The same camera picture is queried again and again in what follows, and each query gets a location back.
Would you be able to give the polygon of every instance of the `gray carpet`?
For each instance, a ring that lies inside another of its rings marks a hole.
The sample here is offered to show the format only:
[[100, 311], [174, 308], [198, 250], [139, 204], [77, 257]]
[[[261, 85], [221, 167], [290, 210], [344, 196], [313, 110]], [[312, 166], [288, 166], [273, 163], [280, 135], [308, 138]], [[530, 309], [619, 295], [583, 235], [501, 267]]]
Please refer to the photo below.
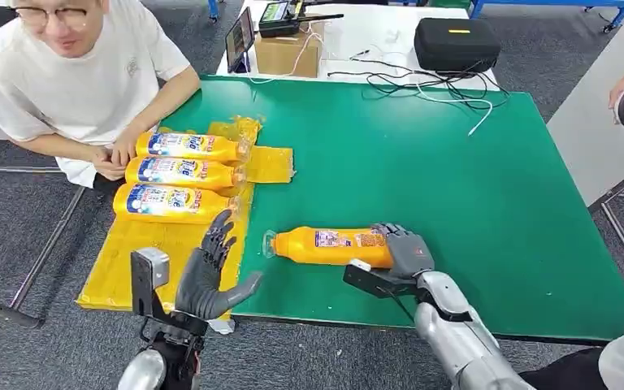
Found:
[[[147, 3], [193, 66], [202, 73], [215, 71], [223, 36], [240, 3], [219, 4], [217, 24], [209, 22], [202, 2]], [[507, 89], [530, 91], [545, 119], [609, 39], [598, 33], [605, 22], [578, 7], [487, 6], [483, 18], [504, 44], [497, 78]], [[0, 141], [0, 164], [53, 162]], [[0, 301], [13, 296], [74, 191], [62, 176], [0, 174]], [[624, 200], [612, 206], [624, 222]], [[113, 388], [140, 348], [140, 319], [82, 310], [73, 302], [112, 218], [111, 200], [86, 192], [25, 301], [28, 313], [46, 316], [44, 327], [24, 330], [0, 320], [0, 389]], [[624, 251], [617, 237], [602, 215], [594, 219], [624, 276]], [[429, 348], [411, 331], [243, 321], [235, 334], [210, 333], [206, 343], [203, 388], [448, 388]], [[536, 368], [578, 349], [513, 341], [501, 345], [517, 370]]]

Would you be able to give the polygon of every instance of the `tablet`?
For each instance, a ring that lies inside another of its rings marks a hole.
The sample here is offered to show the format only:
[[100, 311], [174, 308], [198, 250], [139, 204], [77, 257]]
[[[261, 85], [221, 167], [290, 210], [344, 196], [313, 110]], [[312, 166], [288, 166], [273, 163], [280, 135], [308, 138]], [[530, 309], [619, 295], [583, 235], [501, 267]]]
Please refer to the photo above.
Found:
[[243, 56], [252, 47], [253, 43], [252, 15], [249, 13], [249, 7], [246, 7], [238, 20], [233, 24], [233, 27], [228, 31], [228, 34], [226, 34], [226, 61], [229, 73], [234, 72], [238, 68]]

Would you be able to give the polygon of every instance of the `robotic arm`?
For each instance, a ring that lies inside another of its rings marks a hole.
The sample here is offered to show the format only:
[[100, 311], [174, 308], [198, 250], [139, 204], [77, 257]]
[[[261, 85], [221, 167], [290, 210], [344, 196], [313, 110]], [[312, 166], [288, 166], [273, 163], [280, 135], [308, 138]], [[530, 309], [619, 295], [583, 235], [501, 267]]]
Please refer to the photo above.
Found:
[[534, 390], [501, 355], [499, 345], [450, 276], [434, 270], [422, 237], [400, 225], [378, 224], [393, 268], [374, 271], [354, 259], [344, 281], [377, 297], [413, 295], [415, 328], [431, 346], [455, 390]]
[[[262, 274], [254, 272], [245, 282], [219, 291], [221, 270], [236, 242], [225, 241], [233, 229], [227, 223], [230, 210], [219, 214], [196, 248], [178, 284], [175, 310], [163, 311], [156, 288], [168, 283], [168, 255], [156, 248], [131, 253], [132, 311], [145, 317], [140, 330], [148, 344], [126, 368], [119, 390], [182, 390], [199, 387], [199, 355], [204, 347], [207, 322], [238, 305], [256, 291]], [[152, 337], [144, 336], [149, 319], [161, 324]]]

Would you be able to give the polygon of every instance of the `cardboard box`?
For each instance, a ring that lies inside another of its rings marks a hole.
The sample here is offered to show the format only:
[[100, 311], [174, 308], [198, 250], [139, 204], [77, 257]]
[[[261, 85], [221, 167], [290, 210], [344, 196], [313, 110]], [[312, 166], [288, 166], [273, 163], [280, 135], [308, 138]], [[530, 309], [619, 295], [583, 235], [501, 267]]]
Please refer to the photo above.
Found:
[[[302, 30], [307, 30], [307, 24], [301, 25]], [[324, 39], [324, 25], [312, 24], [312, 31]], [[317, 77], [319, 72], [319, 59], [322, 56], [322, 42], [316, 37], [311, 37], [307, 47], [302, 51], [305, 41], [310, 35], [300, 31], [290, 37], [262, 38], [259, 34], [254, 39], [254, 51], [257, 54], [257, 69], [259, 73], [269, 75], [287, 75], [293, 70], [293, 65], [298, 55], [292, 76]]]

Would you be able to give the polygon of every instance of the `walkie-talkie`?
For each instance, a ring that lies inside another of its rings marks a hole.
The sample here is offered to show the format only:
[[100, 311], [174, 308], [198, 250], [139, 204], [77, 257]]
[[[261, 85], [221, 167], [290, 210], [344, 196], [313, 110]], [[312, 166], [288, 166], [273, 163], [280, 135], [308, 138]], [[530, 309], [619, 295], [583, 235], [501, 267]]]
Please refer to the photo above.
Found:
[[300, 31], [301, 23], [342, 18], [343, 14], [305, 16], [305, 7], [330, 3], [332, 0], [270, 2], [259, 20], [259, 34], [262, 38], [290, 37]]

